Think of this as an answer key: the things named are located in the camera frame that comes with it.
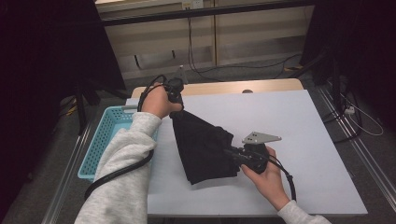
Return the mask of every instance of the horizontal black bar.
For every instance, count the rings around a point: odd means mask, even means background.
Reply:
[[[148,21],[168,21],[183,18],[193,18],[193,17],[203,17],[203,16],[213,16],[222,15],[230,13],[239,12],[249,12],[249,11],[262,11],[270,9],[279,9],[287,7],[305,7],[313,6],[316,3],[323,2],[326,0],[283,0],[276,2],[266,2],[259,4],[249,4],[242,6],[231,6],[231,7],[207,7],[192,10],[180,10],[174,12],[164,12],[156,13],[144,16],[132,16],[132,17],[117,17],[111,19],[103,19],[102,24],[104,26],[114,26],[123,24],[132,24]]]

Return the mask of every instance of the gray sweatshirt sleeve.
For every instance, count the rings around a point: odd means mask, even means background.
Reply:
[[[290,201],[277,213],[288,224],[328,224],[326,218],[309,216],[295,201]]]
[[[143,160],[156,147],[151,138],[161,120],[150,113],[133,114],[130,130],[121,129],[107,146],[95,180]],[[79,211],[76,223],[147,223],[149,164],[97,188]]]

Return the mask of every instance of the hand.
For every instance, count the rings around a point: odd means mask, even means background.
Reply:
[[[267,149],[270,155],[276,158],[276,152],[271,147],[267,147]],[[267,168],[260,175],[250,170],[246,165],[242,165],[241,167],[244,174],[256,185],[259,193],[262,194],[277,211],[282,209],[283,206],[290,201],[283,189],[280,169],[271,162],[267,163]]]
[[[166,93],[163,86],[160,83],[155,83],[154,88],[142,105],[142,112],[148,112],[160,119],[168,116],[173,111],[179,111],[182,109],[181,104],[173,104],[168,101],[168,94]]]

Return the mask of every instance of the turquoise plastic basket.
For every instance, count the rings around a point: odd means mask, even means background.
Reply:
[[[99,126],[78,170],[78,177],[93,181],[99,160],[110,140],[121,128],[129,129],[136,106],[111,106],[105,110]]]

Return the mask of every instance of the person's left hand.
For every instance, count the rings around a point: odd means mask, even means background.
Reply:
[[[155,83],[154,87],[161,85],[160,83]],[[168,94],[163,86],[154,88],[145,101],[143,102],[142,112],[148,112],[160,119],[168,116],[173,111],[180,111],[182,109],[181,104],[174,104],[169,102]]]

